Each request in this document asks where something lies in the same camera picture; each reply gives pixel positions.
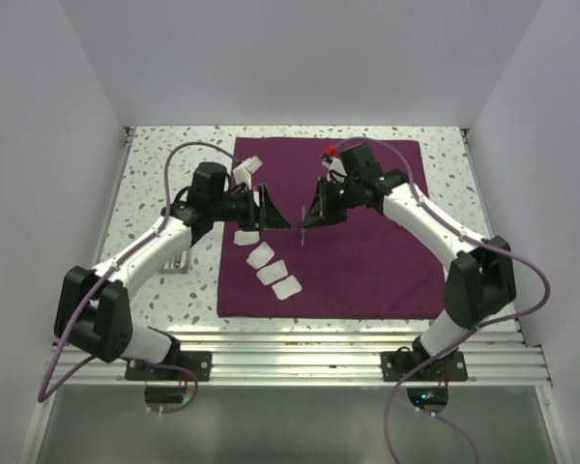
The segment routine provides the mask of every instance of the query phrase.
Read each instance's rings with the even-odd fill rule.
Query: glass panel
[[[383,435],[390,388],[204,386],[185,411],[145,413],[141,386],[64,387],[41,463],[391,463]],[[535,389],[457,388],[444,414],[475,438],[484,464],[554,463]],[[416,414],[405,391],[391,435],[406,463],[464,464],[449,425]]]

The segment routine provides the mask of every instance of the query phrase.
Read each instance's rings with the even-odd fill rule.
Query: small white square
[[[252,268],[260,269],[271,261],[273,256],[275,256],[275,252],[271,249],[269,244],[262,242],[258,248],[249,254],[247,262]]]
[[[260,242],[260,232],[257,230],[253,232],[246,232],[245,230],[237,230],[234,233],[234,245],[239,247],[246,247],[248,245],[255,245]]]
[[[303,290],[303,287],[297,278],[293,275],[290,275],[288,278],[285,278],[284,280],[273,285],[273,291],[275,292],[278,300],[285,300],[290,298],[291,296],[299,293],[301,290]]]
[[[336,173],[341,174],[342,176],[346,175],[346,170],[344,169],[344,164],[343,164],[343,162],[341,162],[341,159],[339,159],[339,158],[333,158],[333,162],[331,163],[329,170],[335,171]]]
[[[266,268],[262,268],[257,272],[257,277],[264,285],[269,285],[276,280],[280,280],[288,275],[286,264],[282,261],[277,261]]]
[[[251,174],[260,169],[260,166],[262,166],[262,160],[258,157],[251,157],[245,160],[245,168]]]

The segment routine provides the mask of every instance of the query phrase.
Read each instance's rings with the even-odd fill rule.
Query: speckled table surface
[[[477,186],[459,128],[359,126],[193,126],[138,127],[116,197],[114,211],[101,250],[110,257],[139,237],[160,214],[163,203],[162,170],[169,151],[188,140],[215,143],[228,151],[235,137],[331,137],[366,135],[381,139],[412,139],[421,146],[430,197],[461,223],[488,235]],[[192,148],[177,155],[170,168],[172,191],[190,182],[202,160],[230,166],[217,152]],[[184,275],[156,275],[131,301],[133,320],[171,332],[287,333],[422,332],[428,321],[219,318],[218,271],[222,224],[216,224],[191,250],[191,268]],[[492,326],[494,332],[516,332],[513,322]]]

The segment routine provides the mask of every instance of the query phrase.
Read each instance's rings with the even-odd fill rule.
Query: metal frame
[[[484,209],[483,196],[472,158],[469,163],[478,186],[478,196]],[[94,263],[99,261],[111,213],[127,164],[133,137],[128,130],[122,167],[118,173],[113,197],[104,218]],[[487,219],[488,230],[491,226]],[[530,348],[524,343],[522,333],[478,333],[464,343],[469,381],[452,383],[454,388],[473,386],[532,386],[536,387],[537,399],[546,429],[559,464],[572,462],[563,427],[554,407],[548,368],[541,348]],[[419,333],[174,333],[182,342],[184,351],[211,351],[213,366],[209,386],[327,386],[327,387],[384,387],[380,368],[380,353],[410,346]],[[56,369],[59,377],[84,358],[84,354],[68,347]],[[143,382],[127,382],[124,379],[126,365],[123,362],[105,364],[90,362],[70,380],[70,385],[138,385]],[[413,383],[428,386],[431,383]],[[52,397],[38,404],[28,427],[19,464],[36,462],[41,448],[49,415],[55,404]]]
[[[536,387],[537,400],[539,401],[539,408],[543,415],[543,422],[552,444],[552,451],[559,464],[573,464],[573,455],[569,448],[567,436],[556,403],[554,401],[554,394],[551,387]]]
[[[213,353],[207,385],[214,386],[362,386],[383,382],[380,353],[409,346],[418,333],[174,333],[184,351]],[[522,335],[480,333],[462,345],[471,386],[549,386],[540,348],[527,348]],[[56,378],[85,355],[64,352]],[[125,384],[125,364],[90,362],[72,377],[72,385]],[[413,383],[431,385],[431,383]]]
[[[479,204],[481,205],[481,209],[483,210],[483,217],[485,218],[485,224],[487,225],[487,231],[490,234],[490,237],[494,237],[494,229],[492,229],[492,223],[490,222],[490,216],[487,214],[487,209],[485,208],[485,197],[483,196],[483,192],[481,191],[481,186],[479,184],[479,179],[477,177],[477,171],[475,169],[475,162],[473,161],[473,156],[471,155],[471,148],[468,146],[468,136],[470,133],[470,129],[460,129],[460,135],[462,136],[462,142],[464,143],[464,149],[466,150],[466,155],[468,158],[468,163],[471,166],[471,173],[473,174],[473,180],[475,181],[475,189],[477,189],[477,196],[479,197]],[[509,308],[504,309],[502,314],[513,314],[515,311],[515,304],[512,304]],[[516,329],[519,332],[522,332],[522,328],[520,327],[520,321],[517,319],[513,321],[515,324]]]

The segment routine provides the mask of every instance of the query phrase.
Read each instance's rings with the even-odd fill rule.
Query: white wall
[[[0,463],[16,462],[62,277],[89,265],[122,128],[55,0],[0,0]]]
[[[61,0],[125,124],[468,127],[540,0]]]
[[[552,280],[549,306],[523,324],[540,342],[580,463],[580,0],[544,0],[471,129],[471,153],[497,233]],[[518,307],[540,285],[521,275]]]

